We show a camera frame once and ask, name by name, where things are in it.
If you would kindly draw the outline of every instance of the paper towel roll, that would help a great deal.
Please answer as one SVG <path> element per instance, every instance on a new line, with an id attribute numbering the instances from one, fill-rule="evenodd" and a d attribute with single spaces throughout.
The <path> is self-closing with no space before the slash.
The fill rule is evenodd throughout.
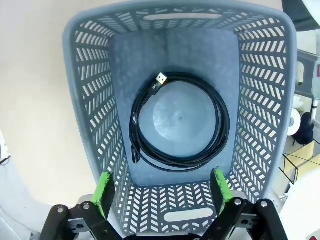
<path id="1" fill-rule="evenodd" d="M 295 134 L 299 130 L 300 124 L 301 124 L 300 114 L 296 109 L 292 108 L 290 123 L 288 128 L 288 136 L 292 136 L 293 134 Z"/>

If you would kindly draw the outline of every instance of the black bag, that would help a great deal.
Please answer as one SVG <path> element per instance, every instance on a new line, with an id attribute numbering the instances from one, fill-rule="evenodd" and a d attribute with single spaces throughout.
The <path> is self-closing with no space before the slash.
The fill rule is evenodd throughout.
<path id="1" fill-rule="evenodd" d="M 314 124 L 311 123 L 311 113 L 304 113 L 301 117 L 299 130 L 292 136 L 294 141 L 300 145 L 311 143 L 314 140 L 314 127 Z"/>

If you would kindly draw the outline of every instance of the usb-a plug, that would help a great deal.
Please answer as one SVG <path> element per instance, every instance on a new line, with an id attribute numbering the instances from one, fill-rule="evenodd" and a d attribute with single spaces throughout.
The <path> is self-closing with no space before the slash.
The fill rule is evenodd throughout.
<path id="1" fill-rule="evenodd" d="M 162 72 L 159 73 L 159 75 L 155 78 L 161 85 L 165 83 L 167 80 L 167 76 L 164 75 Z"/>
<path id="2" fill-rule="evenodd" d="M 149 89 L 151 95 L 157 94 L 162 85 L 166 82 L 167 76 L 160 72 L 159 75 L 155 78 L 155 80 L 156 81 L 154 81 L 154 83 L 151 85 L 151 88 Z"/>

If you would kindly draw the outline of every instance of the gray plastic basket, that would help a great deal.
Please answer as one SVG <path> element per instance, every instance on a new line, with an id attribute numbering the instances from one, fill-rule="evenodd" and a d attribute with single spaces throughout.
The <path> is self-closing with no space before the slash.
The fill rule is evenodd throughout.
<path id="1" fill-rule="evenodd" d="M 121 234 L 204 232 L 216 218 L 213 167 L 250 201 L 267 196 L 296 82 L 295 28 L 283 12 L 236 1 L 126 2 L 78 14 L 65 29 L 63 49 L 93 175 L 98 181 L 102 172 L 114 172 L 109 220 Z M 231 119 L 227 146 L 194 172 L 133 164 L 128 129 L 135 95 L 150 76 L 186 69 L 224 99 Z M 211 214 L 202 218 L 168 218 L 206 208 Z"/>

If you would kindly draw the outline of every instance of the beige floor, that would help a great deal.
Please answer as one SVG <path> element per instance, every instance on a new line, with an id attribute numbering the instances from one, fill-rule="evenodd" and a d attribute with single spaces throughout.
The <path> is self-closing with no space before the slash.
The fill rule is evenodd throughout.
<path id="1" fill-rule="evenodd" d="M 252 1 L 281 9 L 281 0 Z M 0 127 L 40 202 L 73 205 L 95 189 L 69 94 L 62 33 L 77 13 L 115 2 L 0 1 Z"/>

